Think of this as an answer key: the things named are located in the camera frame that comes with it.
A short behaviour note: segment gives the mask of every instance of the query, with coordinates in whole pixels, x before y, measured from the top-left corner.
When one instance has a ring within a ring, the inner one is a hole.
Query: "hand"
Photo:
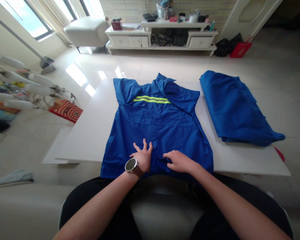
[[[133,143],[134,148],[137,150],[136,153],[132,153],[130,157],[134,157],[138,160],[138,165],[143,172],[150,172],[150,161],[152,152],[152,142],[149,144],[149,150],[146,139],[143,139],[143,149],[141,150],[136,143]]]
[[[167,167],[173,171],[180,173],[191,173],[196,168],[197,163],[182,152],[173,150],[171,152],[163,154],[163,157],[169,158],[172,163],[167,163]]]

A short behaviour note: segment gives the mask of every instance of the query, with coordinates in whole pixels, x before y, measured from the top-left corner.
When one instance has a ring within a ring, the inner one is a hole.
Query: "floor lamp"
[[[56,69],[56,67],[47,60],[47,58],[42,57],[39,53],[36,52],[29,44],[27,44],[23,39],[21,39],[14,31],[12,31],[7,25],[5,25],[1,20],[0,24],[7,29],[13,36],[15,36],[20,42],[22,42],[27,48],[29,48],[35,55],[37,55],[38,58],[41,59],[41,63],[47,63],[48,66],[43,68],[41,71],[41,74],[52,72]]]

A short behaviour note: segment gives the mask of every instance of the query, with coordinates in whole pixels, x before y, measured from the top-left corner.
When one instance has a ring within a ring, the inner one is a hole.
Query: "red shopping bag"
[[[252,43],[250,43],[249,41],[252,40],[252,36],[248,38],[247,41],[245,42],[239,42],[237,43],[236,47],[234,48],[234,50],[232,51],[232,53],[230,54],[231,58],[242,58],[244,56],[244,54],[249,50],[249,48],[252,46]]]

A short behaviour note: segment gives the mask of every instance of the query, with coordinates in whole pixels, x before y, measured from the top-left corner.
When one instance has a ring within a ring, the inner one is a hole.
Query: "wristwatch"
[[[144,174],[144,172],[141,170],[141,168],[138,165],[138,161],[135,158],[130,158],[124,168],[127,172],[134,173],[139,178],[141,178]]]

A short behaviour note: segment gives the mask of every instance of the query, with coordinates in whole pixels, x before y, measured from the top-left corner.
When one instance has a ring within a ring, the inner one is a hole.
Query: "person's left hand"
[[[138,165],[143,172],[150,172],[150,161],[152,152],[152,142],[149,144],[149,150],[146,139],[143,139],[143,149],[141,150],[136,143],[133,143],[136,153],[132,153],[130,157],[134,157],[138,161]]]

